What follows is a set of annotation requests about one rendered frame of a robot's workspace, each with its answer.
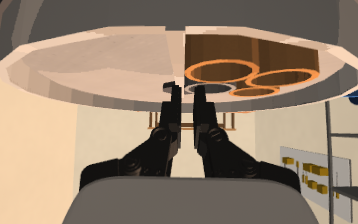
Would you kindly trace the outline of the bronze bushing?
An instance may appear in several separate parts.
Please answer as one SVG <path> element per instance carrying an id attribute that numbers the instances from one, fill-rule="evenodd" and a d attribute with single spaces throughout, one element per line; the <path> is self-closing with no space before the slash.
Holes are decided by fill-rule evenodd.
<path id="1" fill-rule="evenodd" d="M 229 92 L 231 96 L 258 97 L 272 95 L 280 92 L 280 87 L 253 87 L 247 85 L 244 80 L 236 81 L 236 89 Z"/>
<path id="2" fill-rule="evenodd" d="M 258 39 L 258 48 L 259 72 L 245 79 L 247 85 L 290 86 L 311 81 L 320 74 L 316 49 L 262 39 Z"/>
<path id="3" fill-rule="evenodd" d="M 258 38 L 242 35 L 185 34 L 187 78 L 198 82 L 225 83 L 244 80 L 258 72 Z"/>

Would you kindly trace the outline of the grey metal bushing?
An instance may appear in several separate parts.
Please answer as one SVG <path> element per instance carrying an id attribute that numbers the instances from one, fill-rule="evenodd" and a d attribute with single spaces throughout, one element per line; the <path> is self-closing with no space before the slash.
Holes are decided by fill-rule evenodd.
<path id="1" fill-rule="evenodd" d="M 184 69 L 184 90 L 190 93 L 194 93 L 194 89 L 197 87 L 197 85 L 204 85 L 206 94 L 228 93 L 236 89 L 236 81 L 225 83 L 206 83 L 191 80 L 185 76 Z"/>

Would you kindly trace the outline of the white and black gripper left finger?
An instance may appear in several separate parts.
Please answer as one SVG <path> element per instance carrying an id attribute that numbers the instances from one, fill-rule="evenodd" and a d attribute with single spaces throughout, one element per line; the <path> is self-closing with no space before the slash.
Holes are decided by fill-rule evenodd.
<path id="1" fill-rule="evenodd" d="M 171 176 L 173 157 L 181 149 L 181 116 L 182 87 L 172 85 L 171 101 L 162 102 L 159 126 L 151 131 L 149 139 L 121 159 L 86 166 L 80 175 L 79 191 L 86 184 L 107 177 Z"/>

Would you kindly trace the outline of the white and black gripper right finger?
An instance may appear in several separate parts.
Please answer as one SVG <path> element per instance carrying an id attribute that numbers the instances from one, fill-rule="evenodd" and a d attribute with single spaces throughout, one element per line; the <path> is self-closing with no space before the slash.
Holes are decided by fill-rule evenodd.
<path id="1" fill-rule="evenodd" d="M 300 179 L 293 170 L 258 162 L 229 140 L 226 131 L 218 127 L 214 102 L 206 101 L 204 85 L 194 89 L 193 131 L 194 149 L 202 157 L 205 177 L 267 179 L 301 194 Z"/>

